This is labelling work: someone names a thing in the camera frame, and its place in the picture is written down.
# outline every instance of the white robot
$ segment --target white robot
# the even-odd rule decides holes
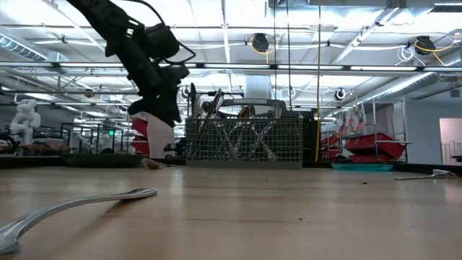
[[[40,115],[35,112],[36,106],[36,100],[21,100],[21,103],[16,107],[16,116],[9,125],[12,134],[22,132],[23,144],[32,143],[34,129],[40,126]]]

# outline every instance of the wall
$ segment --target wall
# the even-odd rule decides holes
[[[441,165],[440,118],[462,118],[462,103],[406,101],[409,163]]]
[[[441,142],[462,142],[462,118],[440,119]]]

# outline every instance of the metal frame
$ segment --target metal frame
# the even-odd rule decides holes
[[[96,125],[96,128],[95,127],[89,127],[89,126],[82,126],[82,125]],[[109,130],[109,131],[114,131],[114,136],[113,136],[113,141],[112,141],[112,149],[115,150],[115,145],[116,145],[116,132],[117,131],[121,131],[121,152],[123,150],[123,129],[121,127],[117,127],[117,126],[114,126],[114,127],[104,127],[101,123],[61,123],[61,138],[63,138],[63,132],[64,132],[64,129],[65,129],[65,126],[71,126],[72,128],[74,127],[79,127],[80,128],[80,134],[83,133],[83,130],[84,129],[89,129],[90,130],[90,144],[92,144],[93,142],[93,131],[96,130],[97,131],[97,135],[96,135],[96,144],[95,146],[97,147],[98,144],[100,143],[100,131],[103,131],[103,130]],[[71,133],[73,132],[73,129],[69,130],[67,129],[67,131],[69,132],[68,133],[68,139],[67,139],[67,146],[70,147],[71,146],[71,138],[72,138],[72,135]],[[82,149],[82,140],[79,141],[79,150],[78,150],[78,153],[80,153]]]
[[[411,144],[411,142],[407,141],[407,133],[406,133],[406,108],[405,108],[405,101],[401,100],[401,110],[403,113],[403,130],[404,130],[404,141],[378,141],[377,140],[377,118],[376,118],[376,111],[375,111],[375,101],[372,102],[372,114],[374,118],[374,143],[375,143],[375,161],[378,163],[380,162],[378,159],[379,156],[379,144],[403,144],[404,145],[404,153],[405,153],[405,163],[408,162],[408,154],[407,154],[407,145]]]

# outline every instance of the yellow cable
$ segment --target yellow cable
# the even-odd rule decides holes
[[[441,60],[440,57],[438,57],[438,55],[437,55],[436,53],[433,53],[433,55],[435,55],[436,59],[437,59],[443,66],[448,66],[448,65],[446,65],[446,64]]]
[[[452,48],[454,46],[454,44],[456,44],[456,39],[457,39],[457,36],[458,34],[455,34],[454,35],[454,40],[453,40],[453,43],[451,43],[451,45],[449,45],[448,47],[445,47],[445,48],[441,48],[441,49],[437,49],[437,50],[430,50],[430,49],[426,49],[426,48],[422,48],[420,46],[417,45],[417,43],[420,43],[418,40],[416,40],[414,42],[414,46],[416,46],[416,48],[418,48],[419,50],[423,50],[423,51],[428,51],[428,52],[440,52],[440,51],[446,51],[448,50],[449,48]]]
[[[316,108],[318,112],[318,130],[316,131],[316,153],[315,153],[315,162],[318,162],[319,156],[319,133],[321,132],[321,111],[319,109],[319,85],[321,80],[321,0],[318,2],[318,12],[319,12],[319,28],[318,28],[318,88],[316,90]]]

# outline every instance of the duct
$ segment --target duct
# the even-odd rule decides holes
[[[462,51],[454,51],[451,54],[443,57],[442,60],[448,66],[462,65]],[[438,61],[433,61],[428,64],[428,66],[439,66]],[[402,97],[410,92],[418,90],[423,87],[430,86],[438,81],[440,75],[437,72],[427,72],[423,74],[418,74],[409,78],[400,78],[394,80],[388,84],[379,87],[378,89],[372,91],[368,95],[365,95],[361,98],[362,102],[369,100],[380,100],[380,101],[394,101],[399,97]],[[354,105],[356,101],[350,102],[347,105]]]
[[[32,61],[66,62],[63,54],[39,48],[28,41],[14,36],[7,29],[0,26],[0,47],[12,51]]]
[[[11,79],[11,78],[8,78],[8,77],[0,77],[0,85],[3,85],[5,87],[14,88],[16,90],[19,90],[19,92],[25,92],[25,91],[28,91],[28,90],[30,90],[30,93],[38,92],[37,87],[33,87],[32,85],[28,85],[28,84],[18,82],[17,80]],[[57,98],[59,98],[60,100],[66,101],[66,102],[73,102],[73,103],[75,103],[75,102],[80,103],[80,101],[81,101],[81,100],[79,100],[77,98],[72,98],[72,97],[57,97]],[[89,111],[95,111],[95,112],[105,111],[105,113],[111,113],[110,111],[100,110],[100,109],[97,109],[97,108],[96,109],[93,108],[92,110],[89,110]]]

